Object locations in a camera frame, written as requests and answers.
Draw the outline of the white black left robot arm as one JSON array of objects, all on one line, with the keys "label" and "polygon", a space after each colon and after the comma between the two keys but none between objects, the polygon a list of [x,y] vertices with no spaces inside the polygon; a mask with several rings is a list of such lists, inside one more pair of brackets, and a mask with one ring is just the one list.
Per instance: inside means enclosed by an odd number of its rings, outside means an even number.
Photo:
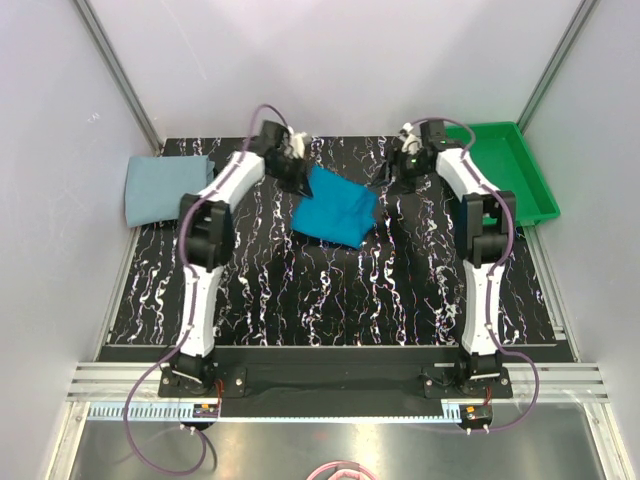
[{"label": "white black left robot arm", "polygon": [[215,386],[213,323],[219,284],[236,242],[233,214],[264,177],[289,193],[313,196],[305,150],[311,137],[265,120],[258,135],[234,152],[213,181],[180,203],[178,253],[185,279],[184,304],[170,371],[196,396]]}]

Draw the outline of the bright blue t shirt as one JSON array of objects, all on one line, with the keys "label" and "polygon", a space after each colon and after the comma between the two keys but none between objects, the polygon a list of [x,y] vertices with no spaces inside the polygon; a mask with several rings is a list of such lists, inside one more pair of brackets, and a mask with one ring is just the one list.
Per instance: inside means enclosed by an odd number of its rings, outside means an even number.
[{"label": "bright blue t shirt", "polygon": [[375,226],[378,196],[320,166],[312,168],[309,183],[313,196],[300,201],[291,228],[308,237],[358,249]]}]

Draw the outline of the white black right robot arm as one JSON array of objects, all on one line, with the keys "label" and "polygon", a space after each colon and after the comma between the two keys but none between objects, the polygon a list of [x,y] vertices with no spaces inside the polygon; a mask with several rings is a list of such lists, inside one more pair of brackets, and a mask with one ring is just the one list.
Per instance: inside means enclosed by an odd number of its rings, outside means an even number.
[{"label": "white black right robot arm", "polygon": [[398,133],[402,145],[390,148],[373,185],[408,194],[418,178],[436,174],[459,201],[454,243],[465,273],[465,323],[454,367],[440,385],[472,397],[500,381],[499,294],[515,241],[516,198],[488,180],[473,161],[473,130],[456,124],[469,133],[464,143],[447,134],[448,122],[430,117],[405,123]]}]

